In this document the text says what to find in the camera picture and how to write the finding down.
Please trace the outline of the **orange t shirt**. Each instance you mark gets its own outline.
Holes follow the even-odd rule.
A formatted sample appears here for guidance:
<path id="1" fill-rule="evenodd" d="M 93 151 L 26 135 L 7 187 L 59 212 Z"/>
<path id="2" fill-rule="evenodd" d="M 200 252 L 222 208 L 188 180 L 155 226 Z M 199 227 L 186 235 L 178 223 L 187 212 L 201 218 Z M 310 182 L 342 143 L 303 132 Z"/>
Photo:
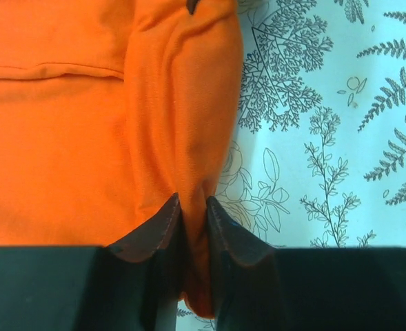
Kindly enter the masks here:
<path id="1" fill-rule="evenodd" d="M 110 245 L 177 194 L 179 298 L 213 317 L 242 65 L 236 1 L 0 1 L 0 245 Z"/>

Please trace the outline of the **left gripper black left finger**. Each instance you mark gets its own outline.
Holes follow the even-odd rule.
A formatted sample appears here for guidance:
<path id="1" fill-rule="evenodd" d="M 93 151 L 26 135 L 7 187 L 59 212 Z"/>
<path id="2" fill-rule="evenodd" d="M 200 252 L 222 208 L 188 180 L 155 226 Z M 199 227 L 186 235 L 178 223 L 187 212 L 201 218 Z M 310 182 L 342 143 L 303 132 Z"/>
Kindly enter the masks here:
<path id="1" fill-rule="evenodd" d="M 174 330 L 179 198 L 106 246 L 0 247 L 0 330 Z"/>

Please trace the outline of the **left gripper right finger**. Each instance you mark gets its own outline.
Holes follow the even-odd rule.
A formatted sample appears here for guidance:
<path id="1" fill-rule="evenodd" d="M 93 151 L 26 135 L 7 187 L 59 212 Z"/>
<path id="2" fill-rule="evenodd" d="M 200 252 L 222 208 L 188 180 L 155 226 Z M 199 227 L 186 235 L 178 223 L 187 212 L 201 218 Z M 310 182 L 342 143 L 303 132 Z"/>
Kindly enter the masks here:
<path id="1" fill-rule="evenodd" d="M 207 201 L 217 330 L 406 330 L 406 248 L 275 248 Z"/>

